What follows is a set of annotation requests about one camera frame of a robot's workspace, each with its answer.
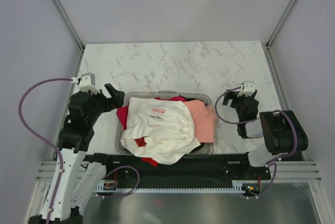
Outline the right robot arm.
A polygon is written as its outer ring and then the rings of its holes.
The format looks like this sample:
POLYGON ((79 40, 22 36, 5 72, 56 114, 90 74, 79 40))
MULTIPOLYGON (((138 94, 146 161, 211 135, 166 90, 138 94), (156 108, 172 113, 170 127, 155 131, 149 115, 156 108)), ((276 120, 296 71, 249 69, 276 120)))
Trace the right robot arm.
POLYGON ((308 138, 295 114, 291 110, 259 112, 259 101, 255 99, 256 89, 236 87, 225 91, 220 98, 222 104, 236 110, 238 121, 230 122, 218 116, 227 124, 237 125, 237 133, 243 139, 263 138, 256 149, 247 152, 247 161, 240 165, 244 178, 253 178, 259 167, 270 166, 283 158, 305 151, 308 138))

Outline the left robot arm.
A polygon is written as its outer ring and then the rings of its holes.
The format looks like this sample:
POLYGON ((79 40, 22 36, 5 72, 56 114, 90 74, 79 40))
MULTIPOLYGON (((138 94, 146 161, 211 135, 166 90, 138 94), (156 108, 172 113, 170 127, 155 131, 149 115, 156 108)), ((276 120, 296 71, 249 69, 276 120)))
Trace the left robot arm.
POLYGON ((29 223, 83 223, 85 207, 102 178, 111 178, 115 166, 106 154, 90 161, 85 174, 78 178, 94 135, 94 125, 103 113, 120 108, 125 93, 111 84, 104 85, 110 97, 101 90, 80 89, 70 97, 68 115, 59 133, 58 159, 51 187, 39 214, 29 223))

